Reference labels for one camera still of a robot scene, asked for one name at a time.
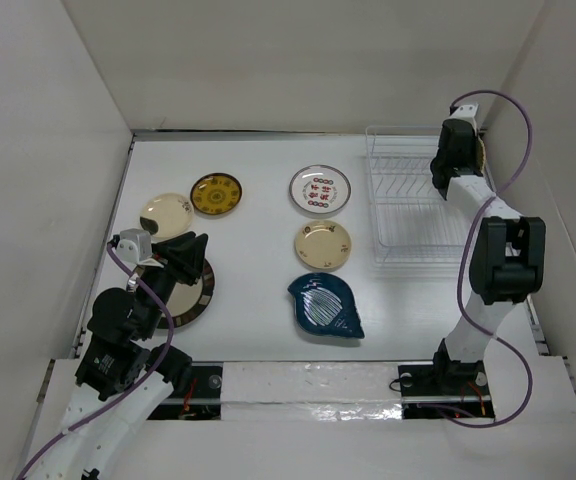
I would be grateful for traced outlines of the round bamboo woven plate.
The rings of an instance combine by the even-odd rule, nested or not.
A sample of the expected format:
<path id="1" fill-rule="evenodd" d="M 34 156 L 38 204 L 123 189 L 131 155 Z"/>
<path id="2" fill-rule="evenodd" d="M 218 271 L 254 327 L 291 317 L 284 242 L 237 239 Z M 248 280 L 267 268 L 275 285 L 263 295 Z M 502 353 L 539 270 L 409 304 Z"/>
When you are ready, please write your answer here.
<path id="1" fill-rule="evenodd" d="M 484 173 L 485 167 L 486 167 L 486 161 L 487 161 L 487 155 L 486 155 L 486 146 L 485 143 L 483 141 L 482 135 L 477 133 L 475 135 L 476 141 L 477 141 L 477 146 L 476 146 L 476 164 L 478 167 L 478 170 L 481 174 Z"/>

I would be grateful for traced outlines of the beige plate with dark rim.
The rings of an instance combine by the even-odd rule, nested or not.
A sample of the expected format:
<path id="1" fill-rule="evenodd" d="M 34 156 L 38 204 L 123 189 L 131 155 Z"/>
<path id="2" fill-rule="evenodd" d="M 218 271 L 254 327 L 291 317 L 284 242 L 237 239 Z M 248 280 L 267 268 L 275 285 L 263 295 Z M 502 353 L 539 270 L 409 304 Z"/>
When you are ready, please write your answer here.
<path id="1" fill-rule="evenodd" d="M 197 320 L 212 301 L 215 274 L 207 259 L 198 282 L 192 286 L 178 282 L 167 302 L 175 329 L 185 327 Z"/>

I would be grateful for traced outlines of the yellow brown patterned plate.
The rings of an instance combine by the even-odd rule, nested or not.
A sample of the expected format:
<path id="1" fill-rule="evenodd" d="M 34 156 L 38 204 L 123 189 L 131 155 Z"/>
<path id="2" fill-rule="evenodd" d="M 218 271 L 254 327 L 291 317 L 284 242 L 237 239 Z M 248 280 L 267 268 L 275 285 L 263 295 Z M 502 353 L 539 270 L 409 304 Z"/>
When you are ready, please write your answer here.
<path id="1" fill-rule="evenodd" d="M 207 216 L 221 216 L 237 207 L 243 187 L 233 175 L 215 172 L 202 176 L 192 186 L 190 200 L 196 211 Z"/>

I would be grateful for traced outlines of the white plate with red characters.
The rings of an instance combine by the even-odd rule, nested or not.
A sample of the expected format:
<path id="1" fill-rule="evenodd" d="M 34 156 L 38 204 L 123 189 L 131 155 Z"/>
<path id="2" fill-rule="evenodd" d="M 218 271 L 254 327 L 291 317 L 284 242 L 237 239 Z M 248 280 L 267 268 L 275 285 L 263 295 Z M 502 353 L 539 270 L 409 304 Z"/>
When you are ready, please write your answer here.
<path id="1" fill-rule="evenodd" d="M 310 165 L 293 175 L 288 193 L 301 210 L 328 215 L 345 207 L 351 198 L 352 187 L 341 170 L 328 165 Z"/>

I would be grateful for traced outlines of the cream plate with floral marks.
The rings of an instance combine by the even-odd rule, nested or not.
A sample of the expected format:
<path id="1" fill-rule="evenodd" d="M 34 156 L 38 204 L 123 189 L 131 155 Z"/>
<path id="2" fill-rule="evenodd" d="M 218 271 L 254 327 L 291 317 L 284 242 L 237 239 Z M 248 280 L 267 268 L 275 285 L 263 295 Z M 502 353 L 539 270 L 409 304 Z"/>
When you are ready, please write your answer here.
<path id="1" fill-rule="evenodd" d="M 341 224 L 332 220 L 314 220 L 297 232 L 294 249 L 308 267 L 330 271 L 342 267 L 349 259 L 352 239 Z"/>

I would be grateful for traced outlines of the dark blue leaf-shaped plate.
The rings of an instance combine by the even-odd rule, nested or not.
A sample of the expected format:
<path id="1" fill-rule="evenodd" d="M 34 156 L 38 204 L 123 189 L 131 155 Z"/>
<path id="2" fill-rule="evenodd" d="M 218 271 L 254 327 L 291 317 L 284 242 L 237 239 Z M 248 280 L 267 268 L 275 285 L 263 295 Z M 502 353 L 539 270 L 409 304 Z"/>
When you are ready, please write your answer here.
<path id="1" fill-rule="evenodd" d="M 336 275 L 316 272 L 296 278 L 287 291 L 296 324 L 319 337 L 362 340 L 365 333 L 350 286 Z"/>

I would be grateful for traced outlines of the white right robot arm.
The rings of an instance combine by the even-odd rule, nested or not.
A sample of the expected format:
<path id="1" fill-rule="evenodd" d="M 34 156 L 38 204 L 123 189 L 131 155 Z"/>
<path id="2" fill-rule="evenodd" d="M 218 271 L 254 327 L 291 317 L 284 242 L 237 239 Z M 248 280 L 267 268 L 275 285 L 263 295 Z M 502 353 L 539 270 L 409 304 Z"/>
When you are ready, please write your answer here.
<path id="1" fill-rule="evenodd" d="M 456 395 L 484 375 L 490 341 L 516 304 L 543 283 L 545 222 L 509 207 L 483 177 L 481 142 L 472 120 L 451 117 L 442 123 L 438 150 L 431 161 L 433 186 L 467 218 L 457 293 L 461 318 L 433 357 L 430 381 L 443 395 Z"/>

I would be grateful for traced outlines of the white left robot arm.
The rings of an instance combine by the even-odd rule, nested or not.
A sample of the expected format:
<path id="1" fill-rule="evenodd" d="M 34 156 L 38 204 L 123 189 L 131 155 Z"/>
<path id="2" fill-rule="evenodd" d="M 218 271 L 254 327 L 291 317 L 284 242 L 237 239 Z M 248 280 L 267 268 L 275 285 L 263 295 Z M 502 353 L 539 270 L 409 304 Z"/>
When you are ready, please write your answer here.
<path id="1" fill-rule="evenodd" d="M 167 307 L 178 284 L 201 278 L 208 237 L 187 232 L 155 242 L 128 229 L 106 244 L 136 285 L 94 300 L 90 340 L 56 435 L 24 465 L 21 479 L 108 479 L 122 451 L 160 403 L 190 387 L 192 359 L 172 344 Z"/>

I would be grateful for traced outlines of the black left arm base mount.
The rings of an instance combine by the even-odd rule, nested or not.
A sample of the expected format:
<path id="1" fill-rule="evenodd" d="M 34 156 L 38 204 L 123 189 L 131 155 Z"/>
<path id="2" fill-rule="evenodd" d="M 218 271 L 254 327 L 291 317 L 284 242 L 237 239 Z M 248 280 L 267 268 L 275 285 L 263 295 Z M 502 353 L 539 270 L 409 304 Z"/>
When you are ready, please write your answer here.
<path id="1" fill-rule="evenodd" d="M 222 363 L 194 363 L 189 379 L 149 415 L 153 421 L 221 418 Z"/>

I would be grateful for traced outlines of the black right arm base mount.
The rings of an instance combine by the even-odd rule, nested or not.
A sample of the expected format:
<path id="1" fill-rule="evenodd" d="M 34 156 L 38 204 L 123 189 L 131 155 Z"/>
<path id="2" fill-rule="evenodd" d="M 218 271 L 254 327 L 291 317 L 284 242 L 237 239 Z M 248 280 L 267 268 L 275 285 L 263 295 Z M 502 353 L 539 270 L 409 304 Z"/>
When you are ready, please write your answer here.
<path id="1" fill-rule="evenodd" d="M 400 394 L 406 420 L 495 418 L 487 384 L 479 386 L 473 380 L 441 383 L 428 362 L 400 364 L 388 387 Z"/>

